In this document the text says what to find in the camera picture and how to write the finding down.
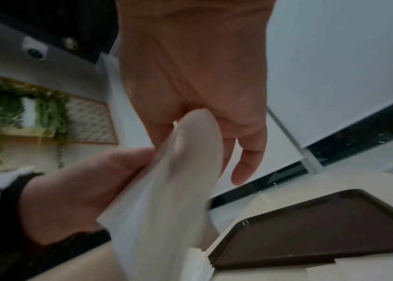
white napkin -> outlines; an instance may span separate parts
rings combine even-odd
[[[201,236],[222,159],[215,118],[206,109],[192,111],[154,162],[99,216],[130,281],[180,279],[186,251]]]

tray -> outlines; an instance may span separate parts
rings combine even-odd
[[[209,255],[217,270],[393,252],[393,207],[349,189],[244,219]]]

human hand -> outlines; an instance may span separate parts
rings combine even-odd
[[[32,179],[19,199],[25,233],[47,245],[98,230],[97,217],[153,156],[153,148],[113,150]]]
[[[275,0],[119,0],[127,95],[158,147],[197,108],[216,117],[224,167],[238,139],[233,184],[258,168],[267,143],[265,30]]]

ceiling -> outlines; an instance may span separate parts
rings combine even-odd
[[[115,0],[0,0],[0,22],[93,63],[118,34]],[[66,49],[63,37],[78,49]]]

green hanging plant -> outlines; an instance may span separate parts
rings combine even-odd
[[[69,120],[66,107],[69,102],[68,95],[3,77],[0,77],[0,153],[3,130],[7,127],[22,128],[24,113],[22,98],[36,101],[36,125],[44,129],[42,137],[53,135],[57,142],[58,167],[62,168],[64,166],[62,148],[68,143]]]

